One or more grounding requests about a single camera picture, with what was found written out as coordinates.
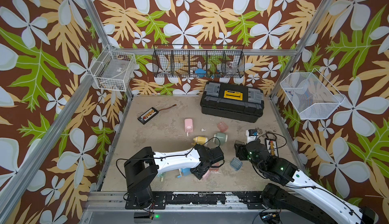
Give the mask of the clear red tray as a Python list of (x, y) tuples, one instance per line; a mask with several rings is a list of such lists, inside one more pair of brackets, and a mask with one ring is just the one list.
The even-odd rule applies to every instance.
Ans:
[(214, 165), (210, 166), (209, 171), (218, 172), (220, 168), (219, 163), (215, 163)]

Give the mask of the pink sharpener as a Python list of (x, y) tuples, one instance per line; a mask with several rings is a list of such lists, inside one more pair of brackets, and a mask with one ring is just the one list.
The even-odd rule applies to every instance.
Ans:
[(206, 181), (209, 176), (210, 176), (211, 172), (208, 170), (203, 176), (202, 176), (202, 181)]
[(193, 133), (193, 120), (190, 118), (187, 118), (184, 120), (184, 130), (187, 136), (189, 136), (191, 133)]

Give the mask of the green sharpener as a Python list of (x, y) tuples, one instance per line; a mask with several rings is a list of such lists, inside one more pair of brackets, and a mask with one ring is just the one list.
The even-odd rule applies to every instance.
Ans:
[(163, 181), (164, 181), (165, 176), (166, 176), (166, 172), (164, 172), (164, 173), (159, 173), (159, 174), (157, 175), (157, 177), (160, 179), (160, 182), (163, 182)]
[(217, 145), (217, 146), (222, 146), (224, 145), (228, 140), (228, 135), (223, 133), (223, 132), (218, 132), (214, 135), (213, 137), (213, 142)]

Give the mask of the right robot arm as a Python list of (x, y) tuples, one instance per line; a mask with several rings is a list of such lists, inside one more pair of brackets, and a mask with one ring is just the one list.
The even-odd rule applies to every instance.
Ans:
[(352, 205), (311, 180), (296, 165), (271, 155), (254, 140), (234, 145), (236, 157), (249, 161), (254, 171), (270, 180), (260, 198), (270, 209), (286, 209), (314, 224), (372, 224), (376, 213), (368, 207)]

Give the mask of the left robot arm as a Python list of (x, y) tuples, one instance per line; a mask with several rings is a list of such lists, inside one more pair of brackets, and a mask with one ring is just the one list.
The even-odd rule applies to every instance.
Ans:
[(188, 168), (190, 173), (201, 180), (215, 164), (224, 161), (220, 147), (209, 148), (195, 145), (191, 149), (179, 152), (154, 152), (151, 147), (144, 147), (124, 163), (127, 193), (140, 194), (149, 189), (158, 174)]

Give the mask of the clear blue tray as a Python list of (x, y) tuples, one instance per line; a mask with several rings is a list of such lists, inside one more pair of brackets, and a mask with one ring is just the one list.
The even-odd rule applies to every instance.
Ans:
[(239, 171), (241, 167), (243, 166), (243, 162), (239, 160), (238, 158), (233, 158), (230, 162), (231, 168), (233, 168), (235, 171)]

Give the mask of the yellow pencil sharpener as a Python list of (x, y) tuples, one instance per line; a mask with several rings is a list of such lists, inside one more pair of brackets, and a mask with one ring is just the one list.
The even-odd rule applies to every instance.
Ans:
[(206, 146), (207, 143), (208, 143), (208, 138), (207, 138), (207, 137), (204, 137), (204, 136), (196, 136), (196, 137), (193, 139), (192, 145), (202, 145), (202, 146)]

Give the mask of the clear pink tray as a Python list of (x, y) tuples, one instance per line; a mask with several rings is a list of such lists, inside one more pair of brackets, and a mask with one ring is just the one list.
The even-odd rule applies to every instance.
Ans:
[(219, 129), (220, 132), (226, 132), (228, 130), (228, 125), (225, 122), (219, 122), (217, 124), (217, 128)]

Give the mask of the blue pencil sharpener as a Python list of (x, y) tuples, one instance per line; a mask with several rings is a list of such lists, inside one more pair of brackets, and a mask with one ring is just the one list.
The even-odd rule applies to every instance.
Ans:
[(179, 175), (177, 178), (185, 177), (191, 174), (191, 169), (190, 168), (180, 168), (179, 170)]

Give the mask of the pink sharpener upright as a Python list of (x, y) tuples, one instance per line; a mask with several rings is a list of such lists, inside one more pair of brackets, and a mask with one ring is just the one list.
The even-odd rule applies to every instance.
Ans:
[(184, 120), (184, 130), (187, 136), (189, 136), (191, 133), (193, 133), (193, 120), (190, 118), (187, 118)]

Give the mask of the black battery holder right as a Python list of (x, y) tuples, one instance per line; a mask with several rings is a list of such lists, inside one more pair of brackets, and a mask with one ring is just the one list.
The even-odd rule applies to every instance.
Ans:
[(278, 157), (279, 153), (278, 153), (277, 141), (275, 139), (266, 138), (265, 143), (266, 143), (266, 148), (270, 153), (270, 155)]

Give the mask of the black battery holder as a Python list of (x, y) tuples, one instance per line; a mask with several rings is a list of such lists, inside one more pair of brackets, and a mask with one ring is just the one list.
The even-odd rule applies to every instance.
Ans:
[(266, 148), (270, 153), (270, 155), (278, 157), (279, 153), (278, 153), (277, 141), (275, 139), (266, 138), (265, 143), (266, 143)]
[(155, 117), (157, 114), (159, 113), (159, 111), (154, 108), (154, 107), (151, 107), (149, 110), (147, 110), (146, 112), (144, 112), (141, 116), (139, 116), (137, 119), (140, 123), (142, 123), (143, 125), (145, 125), (147, 122), (149, 122), (153, 117)]

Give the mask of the black plastic toolbox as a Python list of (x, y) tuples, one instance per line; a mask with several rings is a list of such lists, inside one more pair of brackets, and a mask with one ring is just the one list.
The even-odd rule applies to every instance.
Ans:
[(242, 85), (207, 82), (200, 106), (207, 115), (255, 123), (263, 116), (264, 94)]

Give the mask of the black battery holder left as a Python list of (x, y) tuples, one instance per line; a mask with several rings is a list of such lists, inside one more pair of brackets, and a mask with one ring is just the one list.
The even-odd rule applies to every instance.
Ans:
[(145, 125), (147, 122), (149, 122), (153, 117), (155, 117), (157, 114), (159, 113), (159, 111), (154, 108), (154, 107), (151, 107), (149, 110), (147, 110), (146, 112), (144, 112), (141, 116), (139, 116), (137, 119), (140, 123), (142, 123), (143, 125)]

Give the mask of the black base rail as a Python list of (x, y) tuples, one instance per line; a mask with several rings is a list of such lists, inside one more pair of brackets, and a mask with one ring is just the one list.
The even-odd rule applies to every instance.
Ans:
[(169, 207), (233, 207), (243, 204), (248, 209), (272, 206), (273, 201), (262, 191), (238, 192), (152, 192), (151, 198), (140, 202), (135, 196), (123, 196), (125, 208), (129, 210), (165, 210)]

